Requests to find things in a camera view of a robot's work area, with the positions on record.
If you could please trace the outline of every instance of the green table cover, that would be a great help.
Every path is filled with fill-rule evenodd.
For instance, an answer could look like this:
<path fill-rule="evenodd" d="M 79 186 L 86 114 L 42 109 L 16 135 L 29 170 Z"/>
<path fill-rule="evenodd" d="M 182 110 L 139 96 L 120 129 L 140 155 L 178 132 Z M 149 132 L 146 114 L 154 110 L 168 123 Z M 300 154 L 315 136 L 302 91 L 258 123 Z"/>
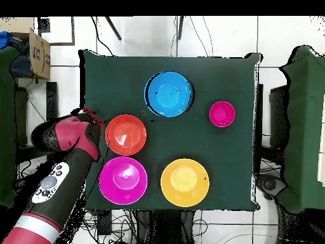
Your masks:
<path fill-rule="evenodd" d="M 20 53 L 12 47 L 0 50 L 0 205 L 12 207 L 16 177 L 15 82 L 9 73 Z"/>
<path fill-rule="evenodd" d="M 325 187 L 317 181 L 325 58 L 308 46 L 293 50 L 283 71 L 289 84 L 289 140 L 284 150 L 284 180 L 288 187 L 277 198 L 291 213 L 325 209 Z"/>
<path fill-rule="evenodd" d="M 163 195 L 160 178 L 164 168 L 178 158 L 190 158 L 205 167 L 209 191 L 205 199 L 188 209 L 256 210 L 251 201 L 252 128 L 255 97 L 255 64 L 260 55 L 245 58 L 103 57 L 84 50 L 85 106 L 102 120 L 120 114 L 139 118 L 147 130 L 142 150 L 130 156 L 146 169 L 148 187 L 131 205 L 107 201 L 98 187 L 103 164 L 117 157 L 100 140 L 102 157 L 93 163 L 86 180 L 87 209 L 184 209 Z M 161 118 L 146 107 L 143 89 L 161 71 L 187 76 L 196 91 L 191 109 L 175 118 Z M 235 120 L 226 128 L 209 121 L 209 109 L 226 100 L 235 108 Z"/>

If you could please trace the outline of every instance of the orange bowl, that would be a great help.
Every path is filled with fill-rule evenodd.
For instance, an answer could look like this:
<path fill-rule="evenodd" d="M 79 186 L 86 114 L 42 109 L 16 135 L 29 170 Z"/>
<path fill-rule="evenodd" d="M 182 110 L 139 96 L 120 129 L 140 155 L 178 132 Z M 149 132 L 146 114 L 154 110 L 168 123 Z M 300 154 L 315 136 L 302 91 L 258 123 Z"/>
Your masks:
<path fill-rule="evenodd" d="M 143 123 L 128 114 L 115 117 L 105 130 L 106 144 L 112 151 L 123 156 L 136 154 L 145 145 L 146 138 Z"/>

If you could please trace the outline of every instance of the table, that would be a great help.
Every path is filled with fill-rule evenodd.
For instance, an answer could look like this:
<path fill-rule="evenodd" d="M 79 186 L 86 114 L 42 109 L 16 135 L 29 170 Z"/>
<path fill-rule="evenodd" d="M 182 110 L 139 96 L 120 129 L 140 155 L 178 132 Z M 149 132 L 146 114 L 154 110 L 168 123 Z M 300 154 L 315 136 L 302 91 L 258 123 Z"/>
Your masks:
<path fill-rule="evenodd" d="M 251 174 L 254 77 L 259 54 L 246 58 L 101 57 L 84 50 L 79 56 L 81 107 L 95 111 L 104 121 L 132 114 L 147 129 L 143 149 L 130 156 L 147 171 L 148 187 L 143 197 L 119 206 L 102 196 L 98 187 L 101 167 L 117 157 L 108 150 L 104 127 L 99 145 L 102 157 L 92 164 L 86 180 L 86 209 L 257 209 L 251 201 Z M 145 105 L 144 86 L 161 71 L 179 72 L 194 84 L 193 106 L 181 116 L 160 118 Z M 209 108 L 219 100 L 230 102 L 236 111 L 234 122 L 226 128 L 209 122 Z M 164 168 L 178 158 L 200 162 L 209 175 L 207 196 L 190 208 L 172 205 L 160 188 Z"/>

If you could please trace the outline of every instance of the black stand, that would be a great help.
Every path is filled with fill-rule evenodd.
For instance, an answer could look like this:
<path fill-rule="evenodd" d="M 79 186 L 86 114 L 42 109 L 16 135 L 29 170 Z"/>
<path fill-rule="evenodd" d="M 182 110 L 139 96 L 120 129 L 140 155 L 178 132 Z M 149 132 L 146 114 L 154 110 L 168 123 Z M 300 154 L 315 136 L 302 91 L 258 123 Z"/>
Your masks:
<path fill-rule="evenodd" d="M 178 40 L 182 38 L 184 16 L 180 16 L 180 28 L 178 30 Z"/>
<path fill-rule="evenodd" d="M 110 20 L 109 17 L 105 17 L 107 22 L 110 25 L 110 28 L 112 28 L 112 30 L 114 31 L 114 34 L 117 36 L 118 40 L 122 40 L 121 36 L 119 35 L 118 31 L 116 30 L 114 24 L 112 23 L 112 21 Z"/>

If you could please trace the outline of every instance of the blue object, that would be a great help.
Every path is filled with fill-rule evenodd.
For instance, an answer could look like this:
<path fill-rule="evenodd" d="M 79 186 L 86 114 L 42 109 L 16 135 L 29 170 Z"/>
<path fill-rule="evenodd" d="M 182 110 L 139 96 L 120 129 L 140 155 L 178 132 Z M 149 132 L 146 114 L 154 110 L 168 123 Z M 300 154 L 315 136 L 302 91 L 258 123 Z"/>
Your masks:
<path fill-rule="evenodd" d="M 11 35 L 8 35 L 6 31 L 0 32 L 0 49 L 4 48 L 7 45 L 7 42 L 12 39 Z"/>
<path fill-rule="evenodd" d="M 151 77 L 144 89 L 147 107 L 156 115 L 175 117 L 192 105 L 194 91 L 190 81 L 177 72 L 160 72 Z"/>

